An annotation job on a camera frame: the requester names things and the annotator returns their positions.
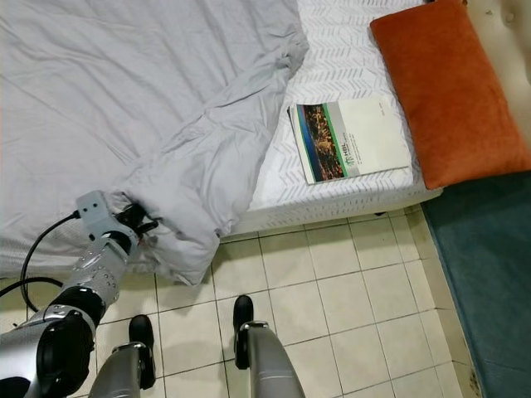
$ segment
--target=gray blanket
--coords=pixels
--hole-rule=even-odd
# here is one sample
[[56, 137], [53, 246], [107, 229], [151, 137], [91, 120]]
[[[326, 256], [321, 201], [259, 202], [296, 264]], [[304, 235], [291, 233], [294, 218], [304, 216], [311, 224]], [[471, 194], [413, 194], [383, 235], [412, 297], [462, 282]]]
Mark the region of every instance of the gray blanket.
[[[197, 284], [247, 209], [307, 43], [295, 0], [7, 0], [2, 29], [3, 274], [93, 189], [160, 227], [137, 268]], [[82, 226], [43, 241], [68, 269]]]

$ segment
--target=pillow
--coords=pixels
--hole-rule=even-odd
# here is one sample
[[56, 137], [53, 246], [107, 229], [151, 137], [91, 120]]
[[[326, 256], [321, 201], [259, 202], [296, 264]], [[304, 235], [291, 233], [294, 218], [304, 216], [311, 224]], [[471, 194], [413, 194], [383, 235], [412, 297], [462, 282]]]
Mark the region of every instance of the pillow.
[[531, 170], [489, 60], [460, 0], [371, 23], [428, 189]]

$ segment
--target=book cover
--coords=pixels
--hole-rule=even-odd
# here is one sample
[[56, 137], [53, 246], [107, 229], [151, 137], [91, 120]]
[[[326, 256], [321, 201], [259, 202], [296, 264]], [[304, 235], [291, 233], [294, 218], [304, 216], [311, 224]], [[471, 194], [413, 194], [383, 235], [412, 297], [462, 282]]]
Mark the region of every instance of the book cover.
[[401, 121], [383, 97], [298, 104], [289, 114], [309, 184], [411, 162]]

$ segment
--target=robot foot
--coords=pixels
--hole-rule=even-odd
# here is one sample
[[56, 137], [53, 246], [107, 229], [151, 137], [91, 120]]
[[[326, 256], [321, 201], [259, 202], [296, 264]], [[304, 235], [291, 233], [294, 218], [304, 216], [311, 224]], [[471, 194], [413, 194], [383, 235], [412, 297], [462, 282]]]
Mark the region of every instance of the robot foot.
[[153, 327], [146, 315], [137, 315], [129, 323], [129, 341], [141, 342], [146, 348], [140, 348], [140, 361], [142, 372], [140, 375], [140, 388], [147, 390], [155, 384], [155, 362], [153, 359]]
[[254, 320], [254, 306], [249, 296], [240, 296], [234, 303], [232, 326], [234, 327], [234, 354], [238, 369], [249, 367], [247, 355], [247, 330], [241, 330], [241, 325]]

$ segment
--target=headboard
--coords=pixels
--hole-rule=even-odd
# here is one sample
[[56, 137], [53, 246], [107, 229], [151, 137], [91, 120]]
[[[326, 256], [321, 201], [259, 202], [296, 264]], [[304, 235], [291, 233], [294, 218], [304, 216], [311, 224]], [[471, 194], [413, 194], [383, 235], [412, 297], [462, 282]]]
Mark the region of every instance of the headboard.
[[468, 0], [468, 13], [531, 147], [531, 0]]

